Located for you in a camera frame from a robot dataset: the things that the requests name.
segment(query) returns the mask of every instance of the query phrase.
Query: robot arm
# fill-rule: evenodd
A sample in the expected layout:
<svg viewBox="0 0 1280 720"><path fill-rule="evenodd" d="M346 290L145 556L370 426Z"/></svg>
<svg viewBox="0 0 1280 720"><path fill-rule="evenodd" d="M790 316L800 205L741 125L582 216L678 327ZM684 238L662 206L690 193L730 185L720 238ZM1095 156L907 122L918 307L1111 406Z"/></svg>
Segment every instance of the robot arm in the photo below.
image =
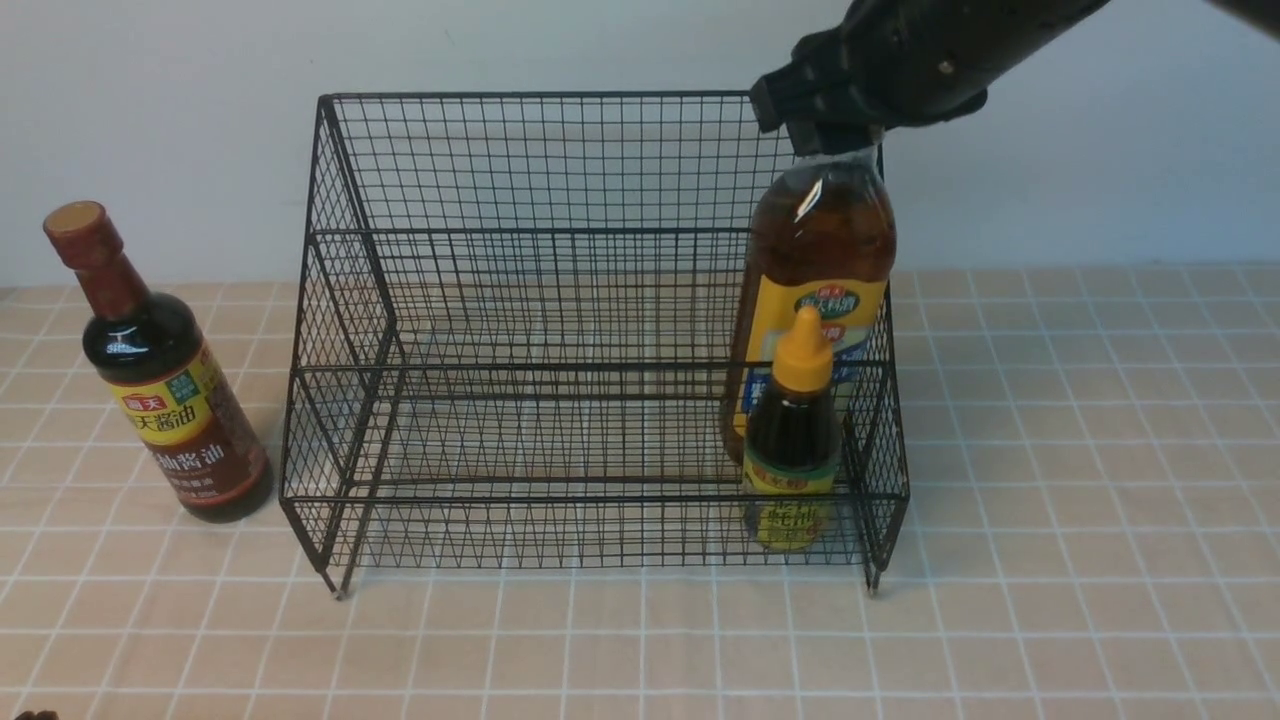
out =
<svg viewBox="0 0 1280 720"><path fill-rule="evenodd" d="M1110 0L854 0L751 87L763 132L797 155L867 147L895 127L969 115L987 87ZM1277 0L1211 0L1280 35Z"/></svg>

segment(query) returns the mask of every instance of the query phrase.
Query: white wall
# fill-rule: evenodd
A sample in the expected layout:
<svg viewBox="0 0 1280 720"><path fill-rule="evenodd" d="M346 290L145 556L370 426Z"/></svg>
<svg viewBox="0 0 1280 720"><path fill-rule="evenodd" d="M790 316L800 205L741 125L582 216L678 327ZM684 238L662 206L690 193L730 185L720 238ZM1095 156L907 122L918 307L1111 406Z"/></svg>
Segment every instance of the white wall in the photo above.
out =
<svg viewBox="0 0 1280 720"><path fill-rule="evenodd" d="M69 281L40 222L79 197L152 278L293 278L323 92L746 87L846 5L6 0L0 286ZM1202 0L1115 0L979 115L891 135L901 265L1280 259L1277 78Z"/></svg>

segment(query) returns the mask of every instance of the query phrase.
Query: oil bottle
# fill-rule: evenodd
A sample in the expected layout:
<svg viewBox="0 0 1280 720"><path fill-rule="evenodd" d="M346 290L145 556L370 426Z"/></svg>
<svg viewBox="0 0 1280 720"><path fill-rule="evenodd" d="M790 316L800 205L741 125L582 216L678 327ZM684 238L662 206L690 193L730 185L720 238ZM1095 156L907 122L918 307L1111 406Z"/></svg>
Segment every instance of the oil bottle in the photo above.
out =
<svg viewBox="0 0 1280 720"><path fill-rule="evenodd" d="M795 314L791 329L778 338L773 372L746 421L742 489L769 500L749 500L742 519L767 550L809 547L831 511L828 501L794 498L831 492L840 462L833 351L822 324L812 305Z"/></svg>
<svg viewBox="0 0 1280 720"><path fill-rule="evenodd" d="M897 227L879 174L877 147L814 155L764 192L751 218L731 360L721 402L721 437L742 461L746 418L768 387L765 366L799 307L812 305L835 348L832 382L855 378L897 255Z"/></svg>
<svg viewBox="0 0 1280 720"><path fill-rule="evenodd" d="M45 234L76 270L93 316L82 346L151 451L178 502L210 523L271 496L271 469L186 302L151 292L97 202L63 205Z"/></svg>

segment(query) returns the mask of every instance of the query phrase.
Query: tiled countertop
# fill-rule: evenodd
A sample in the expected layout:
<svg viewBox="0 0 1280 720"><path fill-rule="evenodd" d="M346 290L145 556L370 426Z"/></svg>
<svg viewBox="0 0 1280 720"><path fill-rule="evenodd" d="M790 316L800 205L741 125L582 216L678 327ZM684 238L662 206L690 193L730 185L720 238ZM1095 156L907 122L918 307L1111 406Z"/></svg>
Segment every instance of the tiled countertop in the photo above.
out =
<svg viewBox="0 0 1280 720"><path fill-rule="evenodd" d="M291 286L174 288L279 442ZM186 516L0 291L0 716L1280 717L1280 266L895 278L914 497L856 569L357 574Z"/></svg>

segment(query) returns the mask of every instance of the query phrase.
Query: soy sauce bottle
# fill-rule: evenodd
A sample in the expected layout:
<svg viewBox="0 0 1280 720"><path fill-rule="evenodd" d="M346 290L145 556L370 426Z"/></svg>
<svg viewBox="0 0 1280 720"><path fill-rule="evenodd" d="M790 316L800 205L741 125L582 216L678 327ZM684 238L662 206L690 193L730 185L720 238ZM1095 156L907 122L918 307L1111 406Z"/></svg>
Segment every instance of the soy sauce bottle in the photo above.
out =
<svg viewBox="0 0 1280 720"><path fill-rule="evenodd" d="M97 202L54 210L45 218L45 234L76 270L93 311L82 337L84 355L178 502L209 523L239 520L261 507L271 496L266 450L191 307L147 288Z"/></svg>
<svg viewBox="0 0 1280 720"><path fill-rule="evenodd" d="M809 547L831 514L829 501L800 497L829 493L840 464L832 366L822 314L800 307L778 338L773 372L746 420L744 491L763 497L746 502L744 523L767 550Z"/></svg>

